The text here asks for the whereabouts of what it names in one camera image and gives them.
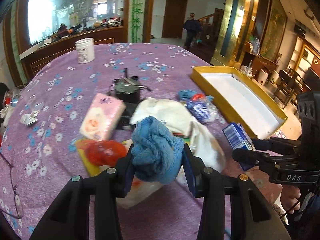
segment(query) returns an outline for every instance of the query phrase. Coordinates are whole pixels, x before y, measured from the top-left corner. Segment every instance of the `screw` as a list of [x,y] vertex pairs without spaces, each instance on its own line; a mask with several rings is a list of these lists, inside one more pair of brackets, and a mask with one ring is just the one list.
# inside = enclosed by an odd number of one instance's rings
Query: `screw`
[[211,173],[213,172],[213,169],[212,169],[211,167],[205,167],[205,168],[203,169],[203,171],[204,171],[204,173],[206,173],[206,174],[211,174]]
[[110,167],[107,169],[107,173],[109,173],[109,174],[113,174],[115,172],[116,172],[116,168],[114,168],[114,167]]
[[72,179],[72,181],[79,181],[81,179],[81,177],[79,175],[75,175],[71,179]]
[[240,175],[239,175],[239,178],[240,178],[241,180],[243,180],[243,181],[247,181],[247,180],[249,179],[249,177],[248,177],[247,175],[245,175],[245,174],[240,174]]

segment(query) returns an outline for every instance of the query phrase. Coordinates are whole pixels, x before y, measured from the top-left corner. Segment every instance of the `pink tissue pack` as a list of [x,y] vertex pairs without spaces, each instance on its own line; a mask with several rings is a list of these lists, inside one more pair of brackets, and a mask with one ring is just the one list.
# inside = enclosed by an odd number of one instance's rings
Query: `pink tissue pack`
[[124,110],[123,101],[99,93],[94,97],[79,132],[95,141],[108,140]]

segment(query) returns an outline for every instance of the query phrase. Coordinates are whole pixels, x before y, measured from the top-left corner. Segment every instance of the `white bucket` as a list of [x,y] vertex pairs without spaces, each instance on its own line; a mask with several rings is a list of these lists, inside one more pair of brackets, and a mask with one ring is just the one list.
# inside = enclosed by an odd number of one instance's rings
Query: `white bucket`
[[94,60],[94,43],[93,38],[86,38],[76,41],[76,51],[78,63],[85,64]]
[[271,78],[270,78],[270,83],[271,84],[276,84],[279,78],[279,73],[274,71]]
[[267,77],[268,77],[268,73],[265,72],[263,69],[260,70],[259,72],[259,77],[258,77],[258,82],[261,84],[261,85],[264,85],[267,81]]

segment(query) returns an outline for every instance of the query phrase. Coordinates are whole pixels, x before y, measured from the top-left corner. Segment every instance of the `gold pillar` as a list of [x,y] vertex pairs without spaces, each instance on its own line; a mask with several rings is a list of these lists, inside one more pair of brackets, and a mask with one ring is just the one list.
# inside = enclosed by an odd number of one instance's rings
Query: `gold pillar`
[[259,0],[226,0],[219,38],[211,64],[232,66],[241,62],[251,35]]

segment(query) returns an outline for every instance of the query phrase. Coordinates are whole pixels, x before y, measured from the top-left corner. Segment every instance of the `ceiling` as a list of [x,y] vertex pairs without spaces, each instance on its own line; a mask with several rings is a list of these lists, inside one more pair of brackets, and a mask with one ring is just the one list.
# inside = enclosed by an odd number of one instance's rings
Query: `ceiling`
[[[287,16],[290,20],[298,20],[305,26],[307,26],[310,30],[312,30],[315,34],[320,36],[320,24],[318,20],[314,19],[313,21],[308,18],[304,12],[304,10],[308,9],[308,5],[305,0],[280,0],[282,6],[287,13]],[[313,16],[314,14],[310,9],[307,10],[307,14],[309,16]]]

